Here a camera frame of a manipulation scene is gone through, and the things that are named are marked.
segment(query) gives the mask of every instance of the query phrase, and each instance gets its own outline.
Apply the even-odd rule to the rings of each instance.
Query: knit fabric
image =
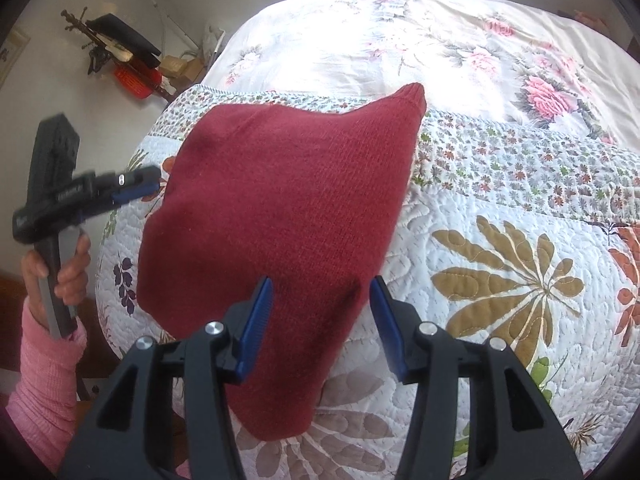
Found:
[[[86,347],[86,331],[54,340],[22,309],[20,382],[6,411],[27,444],[53,473],[58,470],[76,424],[76,365]]]
[[[420,84],[345,114],[219,105],[178,152],[143,232],[138,301],[183,338],[273,280],[256,367],[227,389],[257,438],[311,424],[382,266],[425,111]]]

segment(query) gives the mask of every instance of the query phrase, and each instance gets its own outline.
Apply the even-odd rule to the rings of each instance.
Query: red knit hat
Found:
[[[345,114],[219,105],[175,159],[146,222],[138,300],[177,338],[273,280],[253,373],[227,389],[262,440],[303,433],[367,300],[409,181],[424,88]]]

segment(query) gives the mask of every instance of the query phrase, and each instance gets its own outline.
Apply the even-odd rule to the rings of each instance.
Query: human hand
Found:
[[[86,233],[82,233],[78,238],[76,254],[62,266],[58,273],[58,284],[54,293],[66,305],[76,305],[86,297],[86,284],[89,282],[86,268],[91,261],[91,256],[89,256],[90,247],[90,238]],[[49,275],[49,269],[47,269],[42,257],[34,250],[29,251],[22,257],[20,267],[24,285],[27,288],[31,315],[33,319],[48,330],[49,323],[42,303],[38,279],[46,278]]]

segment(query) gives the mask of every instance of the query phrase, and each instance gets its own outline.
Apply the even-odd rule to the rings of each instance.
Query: bed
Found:
[[[344,112],[415,81],[430,110],[381,274],[396,298],[456,336],[506,338],[590,471],[640,388],[640,65],[612,41],[498,0],[281,2],[239,29],[130,167],[159,164],[165,183],[182,140],[216,104]],[[105,227],[96,300],[119,355],[143,334],[172,340],[136,303],[142,229],[162,189]],[[452,274],[492,276],[499,290],[452,288]],[[488,319],[488,305],[501,314]],[[460,392],[453,477],[468,449],[468,384]],[[386,368],[365,307],[307,433],[258,442],[234,421],[247,475],[392,478],[414,395]],[[180,412],[180,384],[174,401]]]

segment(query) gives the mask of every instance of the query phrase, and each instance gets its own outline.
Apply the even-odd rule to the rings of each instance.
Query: metal screw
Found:
[[[209,335],[218,335],[225,329],[225,326],[219,321],[212,321],[207,323],[204,327],[204,331]]]
[[[436,335],[436,332],[438,331],[438,326],[435,323],[432,323],[431,321],[425,321],[423,323],[420,323],[420,325],[418,325],[418,330],[423,335]]]
[[[500,339],[499,337],[492,337],[491,339],[489,339],[489,346],[494,350],[502,352],[505,348],[507,348],[507,343],[504,339]]]
[[[154,345],[154,340],[148,335],[143,335],[136,341],[136,348],[139,350],[149,350]]]

